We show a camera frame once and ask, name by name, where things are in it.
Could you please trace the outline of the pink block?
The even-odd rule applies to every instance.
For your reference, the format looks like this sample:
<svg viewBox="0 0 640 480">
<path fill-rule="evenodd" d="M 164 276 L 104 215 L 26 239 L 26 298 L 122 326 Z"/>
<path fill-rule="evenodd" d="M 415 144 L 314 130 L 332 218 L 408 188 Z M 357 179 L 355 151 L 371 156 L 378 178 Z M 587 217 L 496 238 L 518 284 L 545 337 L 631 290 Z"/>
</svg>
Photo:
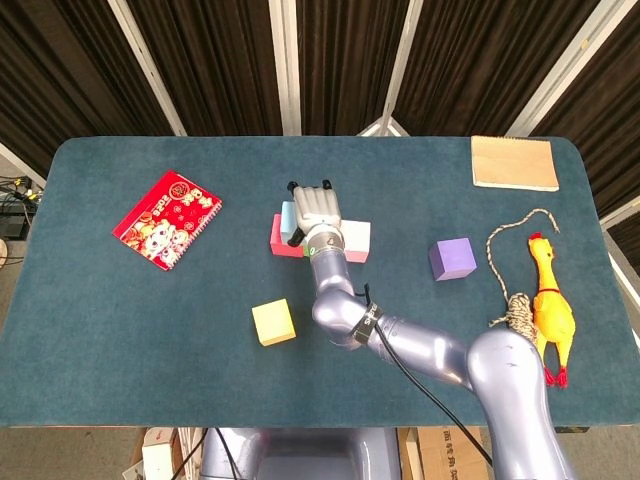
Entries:
<svg viewBox="0 0 640 480">
<path fill-rule="evenodd" d="M 281 215 L 276 213 L 273 216 L 271 235 L 270 235 L 270 241 L 269 241 L 272 254 L 275 256 L 281 256 L 281 257 L 303 258 L 304 247 L 302 245 L 297 247 L 291 247 L 287 243 L 282 241 L 280 224 L 281 224 Z"/>
</svg>

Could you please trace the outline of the dark brown pleated curtain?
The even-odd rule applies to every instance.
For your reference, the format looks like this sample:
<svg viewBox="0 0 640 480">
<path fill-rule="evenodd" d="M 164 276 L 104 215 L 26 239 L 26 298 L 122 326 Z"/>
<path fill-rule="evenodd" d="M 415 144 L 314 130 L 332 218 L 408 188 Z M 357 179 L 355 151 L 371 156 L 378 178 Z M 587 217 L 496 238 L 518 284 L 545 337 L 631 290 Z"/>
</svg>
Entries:
<svg viewBox="0 0 640 480">
<path fill-rule="evenodd" d="M 172 129 L 114 0 L 0 0 L 0 144 L 40 175 L 73 137 Z M 283 131 L 268 0 L 124 0 L 185 131 Z M 301 130 L 383 113 L 415 0 L 294 0 Z M 533 132 L 580 150 L 606 215 L 640 195 L 640 0 Z M 413 135 L 504 134 L 599 0 L 422 0 L 395 119 Z"/>
</svg>

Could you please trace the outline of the brown kraft paper notepad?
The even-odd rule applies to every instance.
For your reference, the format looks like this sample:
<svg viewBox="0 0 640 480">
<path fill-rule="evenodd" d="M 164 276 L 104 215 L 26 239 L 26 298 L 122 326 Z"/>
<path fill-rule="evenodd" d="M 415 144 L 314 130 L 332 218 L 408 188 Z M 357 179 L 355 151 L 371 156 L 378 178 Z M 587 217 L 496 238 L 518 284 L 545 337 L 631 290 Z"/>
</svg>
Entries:
<svg viewBox="0 0 640 480">
<path fill-rule="evenodd" d="M 472 136 L 471 163 L 477 187 L 559 190 L 550 141 Z"/>
</svg>

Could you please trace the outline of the light blue block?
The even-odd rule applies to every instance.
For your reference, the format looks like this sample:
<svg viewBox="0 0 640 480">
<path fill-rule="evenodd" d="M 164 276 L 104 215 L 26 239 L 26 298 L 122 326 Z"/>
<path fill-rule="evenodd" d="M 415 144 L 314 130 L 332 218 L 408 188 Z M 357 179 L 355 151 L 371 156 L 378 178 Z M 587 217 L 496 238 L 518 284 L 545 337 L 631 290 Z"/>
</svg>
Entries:
<svg viewBox="0 0 640 480">
<path fill-rule="evenodd" d="M 280 237 L 283 244 L 289 244 L 292 238 L 296 238 L 296 230 L 298 228 L 295 203 L 293 201 L 284 201 L 280 214 Z"/>
</svg>

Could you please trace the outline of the pink foam cube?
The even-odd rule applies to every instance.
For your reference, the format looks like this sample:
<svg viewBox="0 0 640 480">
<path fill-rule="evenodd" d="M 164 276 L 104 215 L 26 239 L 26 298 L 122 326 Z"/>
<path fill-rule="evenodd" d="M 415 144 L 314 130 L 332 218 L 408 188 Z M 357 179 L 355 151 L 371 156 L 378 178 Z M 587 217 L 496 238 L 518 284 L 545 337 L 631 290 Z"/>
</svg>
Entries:
<svg viewBox="0 0 640 480">
<path fill-rule="evenodd" d="M 351 263 L 365 263 L 370 252 L 371 223 L 342 220 L 341 233 L 344 238 L 346 260 Z"/>
</svg>

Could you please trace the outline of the brown cardboard box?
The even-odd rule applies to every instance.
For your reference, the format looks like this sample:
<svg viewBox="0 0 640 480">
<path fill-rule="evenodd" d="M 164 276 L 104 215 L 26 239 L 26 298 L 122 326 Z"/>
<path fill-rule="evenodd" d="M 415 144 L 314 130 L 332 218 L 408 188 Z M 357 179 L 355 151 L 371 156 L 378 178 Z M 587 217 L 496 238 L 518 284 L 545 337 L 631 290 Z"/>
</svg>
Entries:
<svg viewBox="0 0 640 480">
<path fill-rule="evenodd" d="M 489 480 L 481 453 L 457 426 L 417 429 L 425 480 Z"/>
</svg>

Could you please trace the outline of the white cardboard box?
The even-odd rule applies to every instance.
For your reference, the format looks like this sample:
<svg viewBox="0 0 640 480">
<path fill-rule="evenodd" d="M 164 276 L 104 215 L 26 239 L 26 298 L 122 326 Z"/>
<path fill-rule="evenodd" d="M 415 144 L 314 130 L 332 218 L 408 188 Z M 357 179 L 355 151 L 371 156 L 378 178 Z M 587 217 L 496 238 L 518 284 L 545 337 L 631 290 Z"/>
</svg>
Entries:
<svg viewBox="0 0 640 480">
<path fill-rule="evenodd" d="M 171 480 L 181 463 L 178 432 L 171 427 L 151 427 L 142 445 L 145 480 Z"/>
</svg>

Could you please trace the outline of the blue-gray robot torso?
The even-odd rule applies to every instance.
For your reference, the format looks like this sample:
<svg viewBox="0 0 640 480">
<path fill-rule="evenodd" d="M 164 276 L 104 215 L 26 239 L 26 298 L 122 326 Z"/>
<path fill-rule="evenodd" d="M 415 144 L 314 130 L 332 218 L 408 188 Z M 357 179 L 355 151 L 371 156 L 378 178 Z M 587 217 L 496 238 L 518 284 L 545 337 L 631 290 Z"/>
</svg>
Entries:
<svg viewBox="0 0 640 480">
<path fill-rule="evenodd" d="M 401 480 L 393 428 L 221 428 L 199 480 Z"/>
</svg>

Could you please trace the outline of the purple block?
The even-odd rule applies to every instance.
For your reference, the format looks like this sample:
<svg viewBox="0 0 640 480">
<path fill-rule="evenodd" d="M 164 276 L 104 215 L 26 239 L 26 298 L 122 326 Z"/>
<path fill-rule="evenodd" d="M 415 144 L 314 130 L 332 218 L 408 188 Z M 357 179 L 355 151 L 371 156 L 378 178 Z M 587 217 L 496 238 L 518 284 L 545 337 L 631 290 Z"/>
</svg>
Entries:
<svg viewBox="0 0 640 480">
<path fill-rule="evenodd" d="M 465 278 L 477 268 L 467 237 L 435 242 L 429 249 L 429 260 L 436 281 Z"/>
</svg>

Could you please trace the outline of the yellow rubber chicken toy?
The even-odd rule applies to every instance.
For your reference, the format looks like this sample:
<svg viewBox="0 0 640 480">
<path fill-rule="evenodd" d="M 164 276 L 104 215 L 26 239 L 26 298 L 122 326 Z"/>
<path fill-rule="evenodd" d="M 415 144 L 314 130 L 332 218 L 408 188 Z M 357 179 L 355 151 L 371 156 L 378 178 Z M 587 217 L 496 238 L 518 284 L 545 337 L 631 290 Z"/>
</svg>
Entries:
<svg viewBox="0 0 640 480">
<path fill-rule="evenodd" d="M 543 364 L 548 386 L 566 389 L 569 386 L 568 362 L 576 332 L 572 308 L 563 296 L 553 271 L 554 250 L 540 232 L 528 239 L 528 248 L 538 272 L 538 290 L 533 299 L 533 322 L 537 329 L 535 346 Z M 554 344 L 559 370 L 554 375 L 545 363 L 547 345 Z"/>
</svg>

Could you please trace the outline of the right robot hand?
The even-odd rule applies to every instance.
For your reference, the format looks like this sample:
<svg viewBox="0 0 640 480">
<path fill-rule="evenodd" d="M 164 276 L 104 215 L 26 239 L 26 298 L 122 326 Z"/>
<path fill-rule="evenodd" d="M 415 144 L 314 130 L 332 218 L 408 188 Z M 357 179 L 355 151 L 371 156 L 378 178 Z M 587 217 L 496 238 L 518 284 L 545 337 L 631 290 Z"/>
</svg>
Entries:
<svg viewBox="0 0 640 480">
<path fill-rule="evenodd" d="M 324 242 L 316 249 L 344 249 L 342 215 L 332 183 L 324 179 L 319 187 L 304 187 L 296 181 L 290 181 L 287 190 L 294 200 L 296 220 L 296 229 L 287 244 L 299 246 L 305 239 L 314 242 L 314 238 L 320 236 Z"/>
</svg>

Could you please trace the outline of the red spiral cartoon notebook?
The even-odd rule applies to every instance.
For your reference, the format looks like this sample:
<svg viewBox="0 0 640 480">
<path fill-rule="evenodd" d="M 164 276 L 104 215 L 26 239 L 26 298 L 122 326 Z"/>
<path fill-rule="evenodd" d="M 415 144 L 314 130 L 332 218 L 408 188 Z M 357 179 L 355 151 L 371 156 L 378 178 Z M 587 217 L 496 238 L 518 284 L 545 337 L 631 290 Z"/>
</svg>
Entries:
<svg viewBox="0 0 640 480">
<path fill-rule="evenodd" d="M 115 226 L 112 235 L 169 271 L 222 206 L 218 196 L 169 170 Z"/>
</svg>

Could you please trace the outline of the teal felt table cover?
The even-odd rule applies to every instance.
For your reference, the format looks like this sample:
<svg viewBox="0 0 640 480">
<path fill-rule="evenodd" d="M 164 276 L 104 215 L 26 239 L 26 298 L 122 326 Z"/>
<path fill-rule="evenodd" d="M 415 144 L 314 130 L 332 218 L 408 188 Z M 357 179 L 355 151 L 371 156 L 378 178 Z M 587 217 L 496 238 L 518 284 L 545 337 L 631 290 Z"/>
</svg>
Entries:
<svg viewBox="0 0 640 480">
<path fill-rule="evenodd" d="M 354 427 L 445 417 L 374 352 L 313 321 L 307 260 L 271 253 L 287 185 L 328 179 L 371 223 L 351 267 L 388 314 L 465 343 L 504 312 L 493 275 L 534 293 L 535 231 L 577 324 L 561 426 L 640 423 L 640 353 L 579 151 L 551 141 L 559 190 L 477 188 L 465 137 L 85 137 L 54 155 L 0 334 L 2 426 Z M 164 271 L 112 235 L 169 170 L 223 201 Z M 429 249 L 467 237 L 477 268 L 436 281 Z M 296 337 L 259 343 L 252 308 L 286 299 Z"/>
</svg>

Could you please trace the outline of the yellow block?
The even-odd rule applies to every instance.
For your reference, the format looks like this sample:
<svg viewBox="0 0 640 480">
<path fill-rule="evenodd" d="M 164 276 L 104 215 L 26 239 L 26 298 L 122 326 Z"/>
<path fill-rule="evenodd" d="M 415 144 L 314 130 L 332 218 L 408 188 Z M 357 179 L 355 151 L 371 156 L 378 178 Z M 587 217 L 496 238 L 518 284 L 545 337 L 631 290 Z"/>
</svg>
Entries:
<svg viewBox="0 0 640 480">
<path fill-rule="evenodd" d="M 252 308 L 252 316 L 262 346 L 267 347 L 296 337 L 286 299 L 255 306 Z"/>
</svg>

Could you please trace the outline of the white partition frame post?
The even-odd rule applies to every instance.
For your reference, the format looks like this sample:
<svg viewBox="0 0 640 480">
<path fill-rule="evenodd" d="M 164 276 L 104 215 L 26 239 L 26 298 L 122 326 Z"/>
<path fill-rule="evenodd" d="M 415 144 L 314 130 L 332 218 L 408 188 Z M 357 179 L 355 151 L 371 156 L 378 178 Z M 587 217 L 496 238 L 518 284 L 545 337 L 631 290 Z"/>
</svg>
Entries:
<svg viewBox="0 0 640 480">
<path fill-rule="evenodd" d="M 28 176 L 39 187 L 46 187 L 46 179 L 39 175 L 34 169 L 32 169 L 27 163 L 25 163 L 18 155 L 16 155 L 2 142 L 0 142 L 0 158 L 4 159 L 6 162 L 11 163 L 16 169 L 20 170 L 24 175 Z"/>
<path fill-rule="evenodd" d="M 406 72 L 424 0 L 409 0 L 405 21 L 398 43 L 393 70 L 385 96 L 382 115 L 363 129 L 362 137 L 408 137 L 406 129 L 393 118 L 400 88 Z"/>
<path fill-rule="evenodd" d="M 107 0 L 172 132 L 188 135 L 127 0 Z"/>
<path fill-rule="evenodd" d="M 608 230 L 637 213 L 640 213 L 640 195 L 601 218 L 601 229 Z"/>
<path fill-rule="evenodd" d="M 300 136 L 301 90 L 296 0 L 268 0 L 284 136 Z"/>
<path fill-rule="evenodd" d="M 507 129 L 507 137 L 527 137 L 538 127 L 637 2 L 598 2 Z"/>
</svg>

